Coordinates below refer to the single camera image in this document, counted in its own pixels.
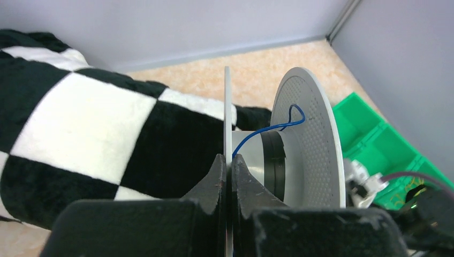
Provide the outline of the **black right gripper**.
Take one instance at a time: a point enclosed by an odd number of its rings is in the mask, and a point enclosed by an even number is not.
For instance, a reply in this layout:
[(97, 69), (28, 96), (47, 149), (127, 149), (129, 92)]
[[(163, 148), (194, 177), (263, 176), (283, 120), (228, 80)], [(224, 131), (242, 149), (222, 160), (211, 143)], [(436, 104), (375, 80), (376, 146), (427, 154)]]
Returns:
[(453, 195), (419, 185), (398, 210), (388, 210), (408, 249), (423, 256), (453, 256)]

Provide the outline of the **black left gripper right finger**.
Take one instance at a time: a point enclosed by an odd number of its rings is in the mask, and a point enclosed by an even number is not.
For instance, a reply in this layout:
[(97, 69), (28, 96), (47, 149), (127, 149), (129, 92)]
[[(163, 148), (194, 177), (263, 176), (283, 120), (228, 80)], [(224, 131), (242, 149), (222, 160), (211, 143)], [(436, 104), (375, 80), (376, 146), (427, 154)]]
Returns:
[(234, 256), (407, 256), (397, 224), (383, 210), (291, 208), (231, 164)]

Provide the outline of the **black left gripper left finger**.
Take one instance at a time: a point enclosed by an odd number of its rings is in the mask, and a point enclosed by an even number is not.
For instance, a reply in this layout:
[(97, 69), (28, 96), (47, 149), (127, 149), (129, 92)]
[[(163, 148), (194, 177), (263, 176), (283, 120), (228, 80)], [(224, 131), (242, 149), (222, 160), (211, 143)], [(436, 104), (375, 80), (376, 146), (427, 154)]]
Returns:
[(80, 200), (56, 220), (42, 256), (224, 256), (226, 161), (217, 155), (186, 195)]

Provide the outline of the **grey plastic cable spool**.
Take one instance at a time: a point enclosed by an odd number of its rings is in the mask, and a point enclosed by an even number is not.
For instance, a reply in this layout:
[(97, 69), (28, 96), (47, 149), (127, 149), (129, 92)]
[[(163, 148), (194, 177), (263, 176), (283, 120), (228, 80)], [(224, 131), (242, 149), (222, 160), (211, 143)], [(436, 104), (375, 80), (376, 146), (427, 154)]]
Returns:
[(315, 75), (294, 67), (281, 80), (270, 127), (234, 131), (224, 113), (227, 202), (232, 201), (231, 164), (241, 155), (271, 194), (293, 208), (344, 208), (345, 176), (338, 129)]

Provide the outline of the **green plastic compartment bin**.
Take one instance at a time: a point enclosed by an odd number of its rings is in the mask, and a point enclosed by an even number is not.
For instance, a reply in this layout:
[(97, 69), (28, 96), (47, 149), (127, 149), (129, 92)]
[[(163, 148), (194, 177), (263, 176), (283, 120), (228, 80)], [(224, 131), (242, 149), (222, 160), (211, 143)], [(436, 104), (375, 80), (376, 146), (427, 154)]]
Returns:
[(370, 175), (399, 171), (427, 174), (449, 187), (450, 181), (421, 155), (358, 94), (333, 107), (344, 158), (357, 160)]

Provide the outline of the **black white checkered blanket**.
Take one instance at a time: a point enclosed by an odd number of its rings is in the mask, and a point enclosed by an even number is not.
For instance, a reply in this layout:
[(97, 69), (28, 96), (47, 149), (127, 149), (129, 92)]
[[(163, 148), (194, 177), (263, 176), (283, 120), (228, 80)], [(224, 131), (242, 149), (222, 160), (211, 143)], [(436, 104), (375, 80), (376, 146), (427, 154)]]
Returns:
[(222, 101), (90, 66), (1, 30), (1, 220), (49, 230), (86, 199), (180, 198), (223, 152)]

